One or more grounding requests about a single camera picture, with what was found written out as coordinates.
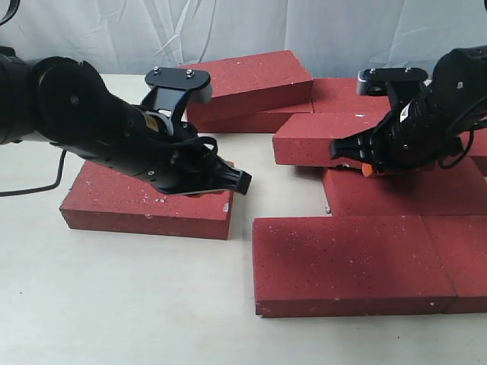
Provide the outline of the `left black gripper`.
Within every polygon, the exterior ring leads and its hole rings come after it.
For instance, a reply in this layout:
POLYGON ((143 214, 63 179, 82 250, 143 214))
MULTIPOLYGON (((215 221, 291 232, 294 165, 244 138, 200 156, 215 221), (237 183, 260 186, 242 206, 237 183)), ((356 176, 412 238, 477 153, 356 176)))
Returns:
POLYGON ((165 195, 200 198, 231 191, 246 195, 252 176, 218 155, 215 138, 187 122, 173 124, 159 113, 131 107, 108 131, 111 141, 92 140, 81 157, 139 179, 165 195))

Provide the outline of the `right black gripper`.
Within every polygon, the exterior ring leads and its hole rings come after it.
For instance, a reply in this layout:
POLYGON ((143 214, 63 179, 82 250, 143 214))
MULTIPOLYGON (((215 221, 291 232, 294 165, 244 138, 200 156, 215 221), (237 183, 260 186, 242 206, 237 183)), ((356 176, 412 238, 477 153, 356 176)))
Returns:
POLYGON ((435 94, 423 87, 406 105, 397 105, 373 128, 329 144, 330 158, 347 158, 362 163, 363 177, 375 173, 403 173, 437 164, 448 169, 450 157, 463 157, 458 136, 462 108, 454 98, 435 94))

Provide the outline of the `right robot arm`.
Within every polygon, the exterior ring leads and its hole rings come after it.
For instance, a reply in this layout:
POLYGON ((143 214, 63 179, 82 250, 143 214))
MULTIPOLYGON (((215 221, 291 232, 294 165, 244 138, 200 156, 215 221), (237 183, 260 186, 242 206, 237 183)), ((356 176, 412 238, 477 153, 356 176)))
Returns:
POLYGON ((377 125, 329 143, 331 159, 367 164, 375 173, 403 173, 436 163, 455 167, 486 127, 486 47, 456 48, 432 73, 422 68, 368 68, 360 96, 389 100, 377 125))

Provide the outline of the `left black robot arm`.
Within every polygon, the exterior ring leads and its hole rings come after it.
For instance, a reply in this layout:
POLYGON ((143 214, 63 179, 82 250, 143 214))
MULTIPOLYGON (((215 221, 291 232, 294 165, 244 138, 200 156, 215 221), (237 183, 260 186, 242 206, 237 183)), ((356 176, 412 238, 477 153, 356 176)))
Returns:
POLYGON ((149 184, 165 195, 246 195, 251 175, 220 157, 217 141, 183 120, 189 102, 212 97, 207 71, 157 67, 148 94, 112 94, 88 62, 24 61, 1 49, 1 143, 42 141, 149 184))

